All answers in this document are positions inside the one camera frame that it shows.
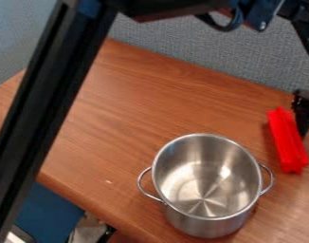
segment stainless steel pot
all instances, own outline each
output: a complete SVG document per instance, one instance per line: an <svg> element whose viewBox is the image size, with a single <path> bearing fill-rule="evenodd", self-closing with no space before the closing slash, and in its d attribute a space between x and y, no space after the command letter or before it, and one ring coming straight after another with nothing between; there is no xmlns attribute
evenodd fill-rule
<svg viewBox="0 0 309 243"><path fill-rule="evenodd" d="M271 174L264 190L260 167ZM151 169L160 198L142 187ZM242 145L214 134L191 134L168 143L139 177L142 192L166 205L171 224L206 238L232 234L244 226L259 197L274 183L271 169Z"/></svg>

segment black stand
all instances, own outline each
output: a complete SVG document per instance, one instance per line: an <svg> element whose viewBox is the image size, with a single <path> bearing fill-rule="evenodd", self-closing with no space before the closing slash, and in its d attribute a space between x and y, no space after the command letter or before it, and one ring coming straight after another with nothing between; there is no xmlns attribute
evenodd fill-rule
<svg viewBox="0 0 309 243"><path fill-rule="evenodd" d="M0 243L116 18L98 0L59 1L0 130Z"/></svg>

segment wooden table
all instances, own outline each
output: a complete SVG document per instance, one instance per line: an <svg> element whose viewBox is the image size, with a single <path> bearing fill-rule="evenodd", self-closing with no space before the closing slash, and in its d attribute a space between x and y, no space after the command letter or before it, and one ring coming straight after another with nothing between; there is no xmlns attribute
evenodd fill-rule
<svg viewBox="0 0 309 243"><path fill-rule="evenodd" d="M0 124L23 72L0 85ZM283 174L267 111L292 95L108 40L38 180L138 242L309 242L309 167ZM276 173L244 228L219 240L178 232L138 176L176 137L216 133L243 144ZM309 136L305 140L309 153ZM155 192L151 178L144 187Z"/></svg>

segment pot handle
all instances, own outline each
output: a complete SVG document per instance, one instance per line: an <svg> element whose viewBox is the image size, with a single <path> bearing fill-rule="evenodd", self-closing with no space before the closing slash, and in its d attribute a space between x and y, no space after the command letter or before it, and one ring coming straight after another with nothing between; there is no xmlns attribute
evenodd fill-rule
<svg viewBox="0 0 309 243"><path fill-rule="evenodd" d="M139 176L139 188L140 188L140 191L142 191L142 193L143 193L146 196L148 196L148 197L151 197L152 199L155 199L155 200L160 201L162 203L167 204L160 198L158 198L158 197L155 197L154 195L151 195L151 194L144 190L144 188L142 187L142 179L143 179L144 175L151 171L151 169L152 169L152 167L148 167L148 168L140 173L140 176Z"/></svg>
<svg viewBox="0 0 309 243"><path fill-rule="evenodd" d="M271 188L274 187L274 184L275 184L275 175L274 175L274 172L272 172L271 168L270 168L267 165L264 165L264 164L262 164L262 163L259 163L259 165L260 165L262 168L263 168L266 171L268 171L268 173L271 174L271 184L270 184L270 186L262 191L262 195L264 195L264 194L271 190Z"/></svg>

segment red brush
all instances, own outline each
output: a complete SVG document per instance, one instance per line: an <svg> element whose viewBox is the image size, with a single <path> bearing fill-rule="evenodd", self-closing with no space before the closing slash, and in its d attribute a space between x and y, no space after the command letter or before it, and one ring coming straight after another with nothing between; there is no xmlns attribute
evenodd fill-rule
<svg viewBox="0 0 309 243"><path fill-rule="evenodd" d="M279 107L268 112L271 133L279 153L282 169L286 173L301 173L301 168L309 164L296 121L292 113Z"/></svg>

